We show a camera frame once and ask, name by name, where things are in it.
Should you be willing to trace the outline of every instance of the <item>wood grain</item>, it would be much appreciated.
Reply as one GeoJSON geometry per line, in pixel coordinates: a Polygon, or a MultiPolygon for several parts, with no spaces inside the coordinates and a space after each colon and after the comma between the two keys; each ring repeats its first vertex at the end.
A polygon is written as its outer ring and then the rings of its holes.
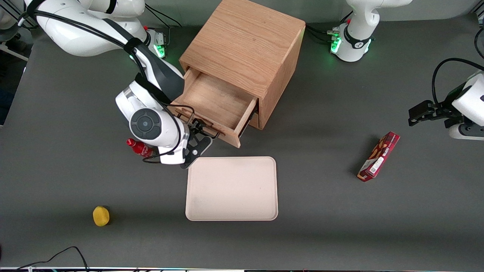
{"type": "Polygon", "coordinates": [[[264,98],[304,26],[302,20],[248,0],[223,0],[180,63],[264,98]]]}
{"type": "Polygon", "coordinates": [[[286,89],[298,62],[299,51],[303,41],[304,28],[292,42],[291,50],[287,52],[284,61],[281,63],[276,76],[269,86],[267,95],[259,101],[259,129],[262,130],[267,124],[269,117],[274,111],[277,102],[281,98],[282,93],[286,89]]]}
{"type": "MultiPolygon", "coordinates": [[[[185,90],[173,104],[192,106],[196,118],[221,133],[220,138],[240,147],[239,133],[253,112],[257,98],[219,78],[206,75],[194,68],[184,76],[185,90]]],[[[184,108],[175,111],[189,116],[184,108]]]]}

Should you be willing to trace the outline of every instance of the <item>black strap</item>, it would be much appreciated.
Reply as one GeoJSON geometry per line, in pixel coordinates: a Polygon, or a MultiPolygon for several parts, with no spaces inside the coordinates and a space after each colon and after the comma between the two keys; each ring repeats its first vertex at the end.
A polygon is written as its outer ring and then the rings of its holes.
{"type": "Polygon", "coordinates": [[[113,13],[114,8],[116,7],[116,2],[117,2],[116,0],[111,0],[111,1],[109,1],[109,7],[108,7],[108,8],[107,8],[107,10],[106,10],[106,13],[107,13],[107,14],[111,14],[111,13],[113,13]]]}
{"type": "Polygon", "coordinates": [[[32,0],[30,2],[29,6],[27,7],[27,14],[30,16],[30,18],[33,18],[33,13],[34,11],[39,7],[40,4],[42,4],[45,0],[32,0]]]}
{"type": "Polygon", "coordinates": [[[348,32],[348,26],[345,27],[344,35],[345,35],[346,40],[351,44],[351,46],[354,49],[362,48],[371,39],[371,37],[364,39],[364,40],[358,40],[358,39],[353,38],[348,32]]]}
{"type": "Polygon", "coordinates": [[[150,94],[152,94],[159,102],[170,104],[171,100],[155,85],[151,82],[146,80],[140,73],[138,73],[135,77],[136,83],[138,83],[141,87],[145,88],[150,94]]]}
{"type": "Polygon", "coordinates": [[[128,42],[124,45],[123,49],[124,51],[128,52],[128,54],[132,54],[133,49],[140,44],[143,44],[143,42],[140,39],[133,37],[128,40],[128,42]]]}

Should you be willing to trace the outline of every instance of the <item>green indicator light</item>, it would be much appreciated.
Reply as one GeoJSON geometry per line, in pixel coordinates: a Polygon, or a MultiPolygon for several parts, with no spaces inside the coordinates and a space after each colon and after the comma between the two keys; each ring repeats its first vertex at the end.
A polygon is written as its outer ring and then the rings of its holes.
{"type": "Polygon", "coordinates": [[[163,45],[153,45],[154,50],[156,51],[156,54],[158,55],[159,58],[164,58],[165,57],[165,46],[163,45]]]}
{"type": "Polygon", "coordinates": [[[366,46],[366,49],[364,50],[364,52],[368,52],[368,49],[370,48],[370,43],[371,43],[371,39],[368,41],[368,45],[366,46]]]}
{"type": "Polygon", "coordinates": [[[334,41],[333,44],[331,45],[331,51],[333,53],[338,52],[340,44],[341,44],[341,38],[338,37],[338,39],[336,39],[336,41],[334,41]]]}

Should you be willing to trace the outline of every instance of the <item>barcode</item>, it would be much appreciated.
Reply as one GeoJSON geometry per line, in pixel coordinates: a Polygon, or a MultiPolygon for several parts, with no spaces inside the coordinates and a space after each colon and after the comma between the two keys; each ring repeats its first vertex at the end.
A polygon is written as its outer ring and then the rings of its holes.
{"type": "Polygon", "coordinates": [[[381,165],[382,162],[383,162],[383,158],[379,157],[377,159],[377,161],[373,164],[373,166],[370,168],[370,172],[372,174],[375,174],[377,172],[378,168],[380,168],[380,165],[381,165]]]}

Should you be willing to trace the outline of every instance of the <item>red snack box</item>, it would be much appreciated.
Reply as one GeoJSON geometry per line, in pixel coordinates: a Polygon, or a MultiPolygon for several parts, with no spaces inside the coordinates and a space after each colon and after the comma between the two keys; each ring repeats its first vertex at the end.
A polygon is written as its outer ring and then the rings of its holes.
{"type": "Polygon", "coordinates": [[[377,146],[373,148],[370,157],[360,169],[357,177],[363,182],[375,178],[399,139],[400,136],[393,132],[389,132],[387,135],[383,136],[377,146]]]}

